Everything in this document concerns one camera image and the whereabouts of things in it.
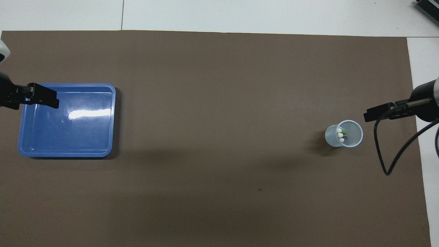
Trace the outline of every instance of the white floor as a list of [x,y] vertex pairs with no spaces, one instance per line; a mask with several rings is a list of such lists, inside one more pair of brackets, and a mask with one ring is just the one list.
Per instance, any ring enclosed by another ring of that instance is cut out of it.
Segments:
[[[0,34],[1,30],[138,29],[408,37],[415,87],[439,77],[439,26],[417,11],[414,2],[2,0]],[[418,129],[425,125],[417,119]],[[430,130],[419,142],[431,243],[439,247],[439,159],[433,138],[434,130]]]

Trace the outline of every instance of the plastic cup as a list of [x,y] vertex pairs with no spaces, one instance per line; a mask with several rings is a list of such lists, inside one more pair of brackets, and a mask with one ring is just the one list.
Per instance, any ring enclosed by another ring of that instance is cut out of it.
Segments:
[[[337,128],[340,128],[346,131],[347,139],[344,142],[340,142],[337,136]],[[325,139],[326,142],[333,147],[347,147],[353,148],[360,144],[363,140],[363,129],[361,126],[352,120],[345,120],[340,122],[339,124],[334,124],[328,127],[325,131]]]

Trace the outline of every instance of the blue plastic tray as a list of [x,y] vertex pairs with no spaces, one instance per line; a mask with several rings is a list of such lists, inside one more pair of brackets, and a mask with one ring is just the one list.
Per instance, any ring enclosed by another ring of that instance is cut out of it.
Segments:
[[18,151],[26,157],[104,157],[113,143],[116,90],[110,84],[41,84],[59,108],[24,105]]

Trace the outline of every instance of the cable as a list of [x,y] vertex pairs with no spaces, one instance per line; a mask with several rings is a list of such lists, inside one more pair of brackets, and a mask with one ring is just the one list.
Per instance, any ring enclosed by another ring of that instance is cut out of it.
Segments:
[[430,129],[431,127],[433,127],[434,125],[439,123],[439,120],[436,120],[432,123],[430,123],[429,125],[427,125],[426,127],[422,128],[420,131],[418,131],[415,135],[413,135],[399,150],[399,152],[396,154],[395,158],[392,161],[392,164],[389,167],[389,170],[386,170],[385,165],[384,165],[384,161],[383,158],[381,156],[381,151],[380,151],[380,147],[378,144],[378,135],[377,135],[377,128],[378,128],[378,124],[380,123],[380,121],[382,119],[384,119],[385,117],[387,117],[388,115],[390,115],[392,112],[398,111],[400,109],[405,108],[407,105],[400,105],[397,107],[394,107],[393,109],[388,110],[387,112],[383,113],[375,122],[374,125],[374,139],[375,139],[375,146],[377,148],[377,153],[378,153],[378,159],[380,160],[381,163],[381,167],[383,169],[384,174],[386,174],[387,176],[389,176],[393,170],[393,168],[395,167],[396,162],[398,161],[398,159],[401,157],[402,153],[406,150],[406,148],[416,139],[418,138],[418,136],[420,136],[422,133],[426,132],[428,129]]
[[439,137],[439,127],[438,127],[438,130],[436,131],[436,136],[435,136],[436,154],[438,155],[438,158],[439,158],[438,137]]

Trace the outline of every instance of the brown mat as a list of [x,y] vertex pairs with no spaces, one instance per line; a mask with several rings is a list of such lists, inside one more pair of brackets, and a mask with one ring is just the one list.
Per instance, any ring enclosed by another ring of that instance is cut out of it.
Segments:
[[[405,38],[3,32],[16,84],[111,83],[105,160],[17,152],[0,109],[1,246],[430,246],[418,143],[385,176],[367,108],[412,91]],[[352,119],[356,148],[325,129]],[[383,121],[390,162],[416,131]]]

